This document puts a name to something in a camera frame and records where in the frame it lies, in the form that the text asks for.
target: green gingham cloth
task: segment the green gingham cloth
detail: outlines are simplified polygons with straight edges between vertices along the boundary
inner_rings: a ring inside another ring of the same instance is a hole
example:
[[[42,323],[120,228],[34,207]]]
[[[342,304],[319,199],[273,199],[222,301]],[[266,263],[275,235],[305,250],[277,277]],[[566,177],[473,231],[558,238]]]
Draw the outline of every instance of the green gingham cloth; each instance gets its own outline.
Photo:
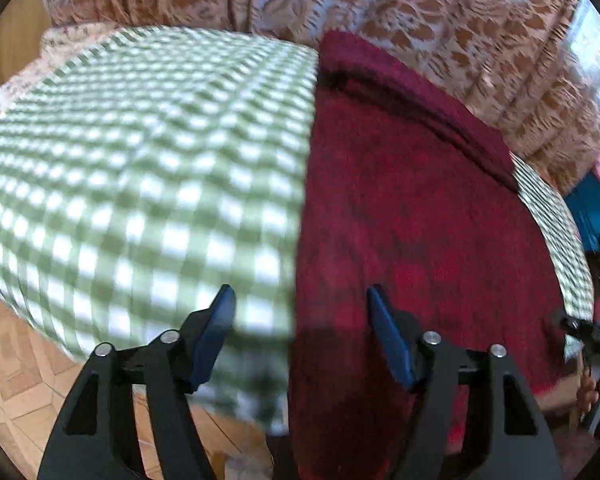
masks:
[[[195,400],[282,430],[316,71],[304,46],[162,27],[66,63],[0,118],[0,298],[83,360],[179,327],[229,283],[234,330]],[[560,197],[516,168],[553,232]],[[578,239],[545,239],[568,312],[590,315]]]
[[[584,255],[578,228],[558,192],[518,156],[511,155],[518,195],[533,215],[554,264],[564,309],[570,316],[593,319],[593,282]],[[570,359],[582,344],[567,336],[564,357]]]

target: blanket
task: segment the blanket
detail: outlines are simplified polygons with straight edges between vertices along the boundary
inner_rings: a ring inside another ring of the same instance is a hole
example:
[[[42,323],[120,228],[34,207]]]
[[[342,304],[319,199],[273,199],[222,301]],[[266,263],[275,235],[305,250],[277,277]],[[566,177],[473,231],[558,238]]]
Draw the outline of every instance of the blanket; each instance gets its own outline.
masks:
[[[290,363],[302,478],[379,478],[406,426],[411,396],[367,319],[373,283],[425,330],[502,343],[533,390],[560,377],[560,287],[513,171],[502,135],[460,102],[360,38],[325,37]]]

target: bolt head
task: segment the bolt head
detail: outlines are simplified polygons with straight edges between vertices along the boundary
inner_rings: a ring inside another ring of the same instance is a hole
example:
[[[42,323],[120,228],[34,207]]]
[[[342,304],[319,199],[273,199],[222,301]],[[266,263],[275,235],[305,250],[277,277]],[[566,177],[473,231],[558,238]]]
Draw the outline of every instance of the bolt head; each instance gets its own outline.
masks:
[[[160,341],[165,344],[175,343],[180,338],[180,332],[177,330],[167,330],[160,334]]]
[[[429,330],[422,335],[422,340],[428,345],[439,345],[442,341],[440,334],[438,332],[433,332],[433,330]]]
[[[98,357],[104,357],[109,355],[109,353],[113,350],[113,345],[111,343],[100,343],[96,346],[95,354]]]
[[[501,358],[504,357],[505,355],[507,355],[507,349],[504,348],[504,346],[502,345],[491,345],[491,348],[489,348],[489,350],[491,351],[491,354],[495,357]]]

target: lace curtain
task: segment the lace curtain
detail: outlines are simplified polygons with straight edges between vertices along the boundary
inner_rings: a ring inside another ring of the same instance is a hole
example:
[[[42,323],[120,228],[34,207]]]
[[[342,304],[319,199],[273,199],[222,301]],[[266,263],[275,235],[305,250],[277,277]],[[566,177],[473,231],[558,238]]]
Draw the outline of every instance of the lace curtain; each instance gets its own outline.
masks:
[[[57,24],[114,21],[266,34],[330,28],[388,50],[499,128],[562,193],[600,153],[600,16],[588,0],[46,0]]]

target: wooden floor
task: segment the wooden floor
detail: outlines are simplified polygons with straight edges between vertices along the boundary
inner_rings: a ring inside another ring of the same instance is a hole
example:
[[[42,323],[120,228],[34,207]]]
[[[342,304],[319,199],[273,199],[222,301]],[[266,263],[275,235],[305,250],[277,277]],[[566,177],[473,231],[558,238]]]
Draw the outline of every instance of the wooden floor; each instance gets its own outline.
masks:
[[[27,479],[42,453],[80,365],[34,332],[0,301],[0,444]],[[136,426],[147,476],[161,479],[146,399],[136,396]],[[254,426],[192,408],[200,440],[219,479],[224,458],[270,466],[264,435]]]

